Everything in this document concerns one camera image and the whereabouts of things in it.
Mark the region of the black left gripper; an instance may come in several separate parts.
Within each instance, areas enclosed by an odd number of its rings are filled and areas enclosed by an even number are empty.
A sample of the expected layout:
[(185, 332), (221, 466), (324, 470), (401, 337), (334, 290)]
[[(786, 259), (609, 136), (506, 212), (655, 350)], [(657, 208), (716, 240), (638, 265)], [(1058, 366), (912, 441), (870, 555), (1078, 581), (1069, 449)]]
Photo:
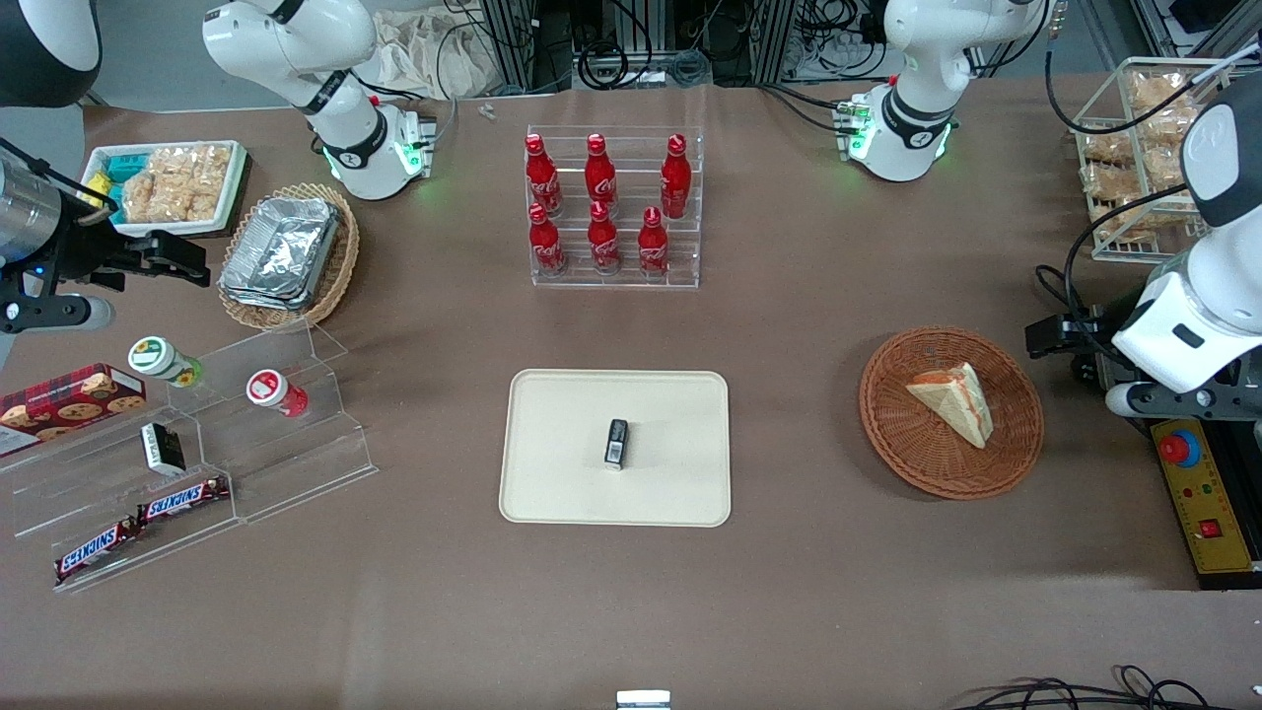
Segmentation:
[(1112, 343), (1121, 324), (1119, 318), (1106, 314), (1087, 318), (1063, 314), (1030, 323), (1023, 328), (1023, 343), (1029, 359), (1058, 354), (1094, 354), (1108, 359), (1122, 359), (1121, 351)]

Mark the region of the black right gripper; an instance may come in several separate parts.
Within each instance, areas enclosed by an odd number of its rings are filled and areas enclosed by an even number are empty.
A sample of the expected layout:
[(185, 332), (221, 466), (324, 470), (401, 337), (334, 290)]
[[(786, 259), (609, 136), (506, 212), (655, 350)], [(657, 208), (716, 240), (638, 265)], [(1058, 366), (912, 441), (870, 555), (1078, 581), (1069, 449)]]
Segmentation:
[(109, 217), (98, 212), (66, 208), (45, 228), (40, 246), (40, 293), (53, 295), (67, 280), (96, 282), (122, 291), (127, 274), (140, 277), (175, 277), (197, 288), (209, 288), (206, 250), (168, 231), (149, 231), (146, 259), (139, 243), (119, 235)]

